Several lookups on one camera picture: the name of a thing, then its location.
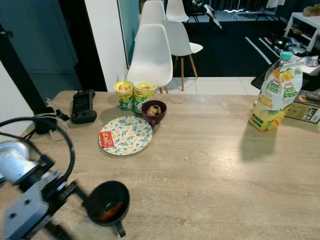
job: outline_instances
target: red packet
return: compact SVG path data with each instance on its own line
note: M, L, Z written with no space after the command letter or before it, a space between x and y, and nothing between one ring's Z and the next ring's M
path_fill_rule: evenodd
M101 147L103 149L115 146L112 139L111 131L101 131L99 135L101 140Z

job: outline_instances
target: cardboard box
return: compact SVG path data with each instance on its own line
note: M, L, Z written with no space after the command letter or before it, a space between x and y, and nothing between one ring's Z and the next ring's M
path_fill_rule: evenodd
M288 118L317 124L320 121L320 89L317 91L300 90L288 112Z

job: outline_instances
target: paper cup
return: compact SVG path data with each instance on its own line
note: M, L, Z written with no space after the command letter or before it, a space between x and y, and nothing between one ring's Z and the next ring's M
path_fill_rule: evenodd
M156 91L156 86L148 82L136 82L134 85L134 111L142 113L142 105L145 101L151 99Z
M118 97L122 110L131 110L134 107L134 84L131 81L117 81L113 88Z

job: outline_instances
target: white tile floor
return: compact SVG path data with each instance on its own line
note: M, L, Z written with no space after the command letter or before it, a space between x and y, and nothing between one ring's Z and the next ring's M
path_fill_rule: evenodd
M181 78L174 77L167 85L169 94L199 95L259 95L260 90L251 85L255 77L185 77L184 91Z

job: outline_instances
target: floral plate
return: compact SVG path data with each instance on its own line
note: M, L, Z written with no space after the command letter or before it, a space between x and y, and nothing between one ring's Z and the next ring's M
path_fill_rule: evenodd
M102 148L109 154L126 156L144 149L151 141L150 124L137 116L121 116L104 125L101 132L111 131L114 146Z

